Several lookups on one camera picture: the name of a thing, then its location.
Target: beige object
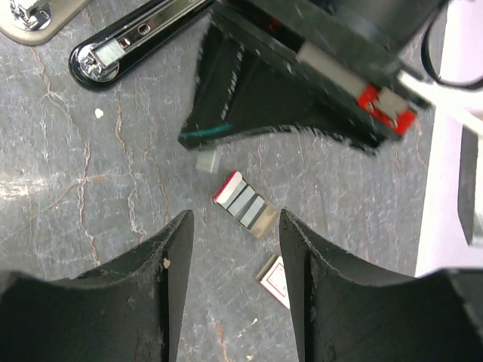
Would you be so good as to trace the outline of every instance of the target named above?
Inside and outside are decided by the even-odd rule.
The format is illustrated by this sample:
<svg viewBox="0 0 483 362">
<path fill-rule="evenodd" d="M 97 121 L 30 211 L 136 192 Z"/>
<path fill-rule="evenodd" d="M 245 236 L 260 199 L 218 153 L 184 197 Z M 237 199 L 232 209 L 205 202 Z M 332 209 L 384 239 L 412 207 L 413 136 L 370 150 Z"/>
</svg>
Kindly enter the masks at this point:
<svg viewBox="0 0 483 362">
<path fill-rule="evenodd" d="M 228 178 L 214 202 L 256 238 L 266 236 L 279 215 L 279 211 L 238 171 Z"/>
<path fill-rule="evenodd" d="M 22 30 L 14 24 L 9 0 L 0 0 L 0 30 L 10 39 L 25 45 L 39 45 L 49 41 L 89 0 L 49 0 L 51 21 L 40 30 Z"/>
</svg>

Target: small box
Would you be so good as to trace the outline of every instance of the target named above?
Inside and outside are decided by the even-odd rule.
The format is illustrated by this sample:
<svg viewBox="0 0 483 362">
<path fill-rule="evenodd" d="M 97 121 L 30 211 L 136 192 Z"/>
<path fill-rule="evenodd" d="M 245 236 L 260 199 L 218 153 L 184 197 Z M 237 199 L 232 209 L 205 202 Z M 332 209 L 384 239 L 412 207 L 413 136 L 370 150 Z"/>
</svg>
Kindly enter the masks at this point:
<svg viewBox="0 0 483 362">
<path fill-rule="evenodd" d="M 256 238 L 265 236 L 279 215 L 279 211 L 238 171 L 231 174 L 214 197 L 214 202 Z"/>
<path fill-rule="evenodd" d="M 258 273 L 257 280 L 281 304 L 290 309 L 284 262 L 281 256 L 272 256 L 267 264 L 265 264 L 265 266 L 262 268 L 260 273 Z"/>
<path fill-rule="evenodd" d="M 221 151 L 217 147 L 198 151 L 195 169 L 201 172 L 216 173 L 221 161 Z"/>
</svg>

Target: gray marble surface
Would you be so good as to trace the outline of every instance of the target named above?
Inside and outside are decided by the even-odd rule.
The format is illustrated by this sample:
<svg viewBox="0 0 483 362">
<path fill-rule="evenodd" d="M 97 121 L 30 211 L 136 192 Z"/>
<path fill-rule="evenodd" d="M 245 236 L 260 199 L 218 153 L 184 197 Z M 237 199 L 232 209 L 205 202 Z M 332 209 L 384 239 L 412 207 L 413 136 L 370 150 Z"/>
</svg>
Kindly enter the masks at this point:
<svg viewBox="0 0 483 362">
<path fill-rule="evenodd" d="M 192 101 L 206 20 L 112 90 L 91 93 L 69 75 L 71 49 L 140 3 L 92 1 L 36 48 L 0 36 L 0 268 L 75 277 L 193 209 L 178 360 L 293 362 L 289 311 L 254 280 L 278 249 L 277 231 L 252 238 L 212 204 L 212 195 L 240 170 L 321 235 L 412 274 L 433 114 L 377 158 L 310 134 L 272 134 L 224 146 L 220 172 L 197 173 L 177 135 Z M 442 29 L 433 42 L 437 57 Z M 418 43 L 404 58 L 419 67 Z"/>
</svg>

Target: white cable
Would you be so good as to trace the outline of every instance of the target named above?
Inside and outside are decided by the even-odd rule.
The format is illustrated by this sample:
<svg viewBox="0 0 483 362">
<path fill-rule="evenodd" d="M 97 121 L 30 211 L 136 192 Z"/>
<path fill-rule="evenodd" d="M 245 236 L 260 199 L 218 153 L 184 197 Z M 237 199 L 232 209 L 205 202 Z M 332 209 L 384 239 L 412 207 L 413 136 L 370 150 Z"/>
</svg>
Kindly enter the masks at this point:
<svg viewBox="0 0 483 362">
<path fill-rule="evenodd" d="M 463 126 L 469 128 L 479 136 L 483 137 L 483 121 L 476 118 L 467 111 L 462 99 L 465 95 L 470 95 L 470 108 L 474 109 L 483 107 L 483 94 L 477 92 L 451 90 L 440 87 L 437 84 L 428 84 L 418 81 L 415 77 L 406 72 L 400 72 L 399 81 L 414 93 L 419 94 L 427 102 L 430 102 L 439 110 L 442 110 L 455 121 L 460 122 Z"/>
</svg>

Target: black cable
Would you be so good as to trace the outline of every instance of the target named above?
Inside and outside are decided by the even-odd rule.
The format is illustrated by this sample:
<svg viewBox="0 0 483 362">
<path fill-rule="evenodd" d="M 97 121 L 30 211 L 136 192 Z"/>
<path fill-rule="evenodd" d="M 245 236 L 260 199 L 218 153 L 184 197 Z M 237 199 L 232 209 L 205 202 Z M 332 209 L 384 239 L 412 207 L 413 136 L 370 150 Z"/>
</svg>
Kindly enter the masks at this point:
<svg viewBox="0 0 483 362">
<path fill-rule="evenodd" d="M 453 81 L 445 81 L 442 79 L 439 74 L 436 72 L 435 67 L 431 61 L 431 55 L 429 54 L 429 37 L 431 36 L 431 31 L 433 26 L 438 19 L 438 13 L 436 12 L 433 16 L 431 23 L 428 26 L 428 29 L 424 33 L 423 42 L 421 44 L 421 61 L 423 62 L 424 70 L 429 74 L 429 76 L 434 79 L 437 84 L 444 85 L 447 87 L 457 88 L 457 89 L 466 89 L 468 91 L 478 91 L 483 88 L 483 77 L 477 79 L 475 81 L 471 81 L 470 83 L 457 83 Z"/>
</svg>

